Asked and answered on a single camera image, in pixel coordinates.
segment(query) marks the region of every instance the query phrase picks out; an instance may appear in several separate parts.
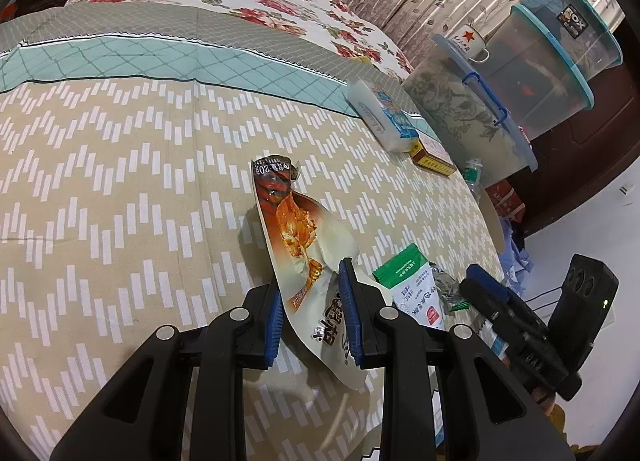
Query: plastic water bottle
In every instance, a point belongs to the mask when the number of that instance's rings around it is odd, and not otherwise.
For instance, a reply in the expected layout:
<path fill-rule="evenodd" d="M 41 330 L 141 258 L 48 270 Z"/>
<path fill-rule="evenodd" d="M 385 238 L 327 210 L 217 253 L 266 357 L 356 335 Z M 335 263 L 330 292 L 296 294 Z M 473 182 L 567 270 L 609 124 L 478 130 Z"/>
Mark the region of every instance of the plastic water bottle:
<path fill-rule="evenodd" d="M 482 187 L 480 186 L 480 174 L 482 173 L 482 161 L 480 158 L 471 158 L 466 161 L 465 171 L 462 173 L 462 177 L 466 181 L 466 185 L 469 187 L 471 194 L 473 194 L 476 203 L 480 202 L 480 193 Z"/>

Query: plastic storage box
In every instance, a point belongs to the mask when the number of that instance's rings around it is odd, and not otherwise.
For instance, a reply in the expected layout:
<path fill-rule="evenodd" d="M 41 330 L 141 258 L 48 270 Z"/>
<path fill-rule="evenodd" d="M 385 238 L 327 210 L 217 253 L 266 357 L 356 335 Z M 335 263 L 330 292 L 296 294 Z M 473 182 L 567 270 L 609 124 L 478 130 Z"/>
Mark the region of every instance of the plastic storage box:
<path fill-rule="evenodd" d="M 588 0 L 520 0 L 560 42 L 586 80 L 622 64 L 622 50 Z"/>
<path fill-rule="evenodd" d="M 529 142 L 491 88 L 453 43 L 434 35 L 430 53 L 402 84 L 460 170 L 482 160 L 480 183 L 490 186 L 538 162 Z"/>
<path fill-rule="evenodd" d="M 524 6 L 512 6 L 487 50 L 489 58 L 476 69 L 530 140 L 593 107 L 593 93 L 580 70 Z"/>

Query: beige patterned bedspread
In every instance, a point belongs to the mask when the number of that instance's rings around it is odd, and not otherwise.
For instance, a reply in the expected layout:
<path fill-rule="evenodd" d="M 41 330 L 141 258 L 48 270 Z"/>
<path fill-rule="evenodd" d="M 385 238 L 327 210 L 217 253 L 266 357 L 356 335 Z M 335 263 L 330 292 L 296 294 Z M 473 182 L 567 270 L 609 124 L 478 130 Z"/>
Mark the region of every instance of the beige patterned bedspread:
<path fill-rule="evenodd" d="M 26 83 L 0 104 L 0 401 L 41 459 L 157 327 L 204 326 L 270 280 L 256 156 L 300 161 L 297 188 L 367 271 L 416 242 L 458 277 L 500 275 L 460 174 L 389 157 L 358 118 L 141 78 Z M 286 330 L 274 368 L 245 373 L 250 459 L 344 459 L 380 422 L 382 378 L 351 391 Z M 185 449 L 189 427 L 188 411 Z"/>

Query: small yellow box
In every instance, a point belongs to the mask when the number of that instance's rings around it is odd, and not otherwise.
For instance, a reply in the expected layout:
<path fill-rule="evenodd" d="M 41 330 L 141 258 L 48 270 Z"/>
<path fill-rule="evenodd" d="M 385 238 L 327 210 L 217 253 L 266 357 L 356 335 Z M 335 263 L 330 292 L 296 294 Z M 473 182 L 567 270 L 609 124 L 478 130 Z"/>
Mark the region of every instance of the small yellow box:
<path fill-rule="evenodd" d="M 409 151 L 414 164 L 429 168 L 444 176 L 451 176 L 456 171 L 456 166 L 442 144 L 424 133 L 418 133 L 418 137 L 418 142 Z"/>

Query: snack wrapper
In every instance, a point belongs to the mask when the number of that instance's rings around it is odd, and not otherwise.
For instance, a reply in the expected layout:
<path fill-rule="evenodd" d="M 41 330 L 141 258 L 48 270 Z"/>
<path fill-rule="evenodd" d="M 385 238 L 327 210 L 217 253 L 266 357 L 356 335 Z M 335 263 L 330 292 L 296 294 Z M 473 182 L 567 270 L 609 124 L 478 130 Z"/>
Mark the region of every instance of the snack wrapper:
<path fill-rule="evenodd" d="M 338 290 L 338 266 L 358 256 L 350 232 L 320 203 L 295 192 L 289 158 L 252 162 L 255 200 L 287 318 L 302 342 L 350 389 L 364 386 L 366 371 L 350 355 Z M 360 282 L 377 286 L 359 269 Z"/>

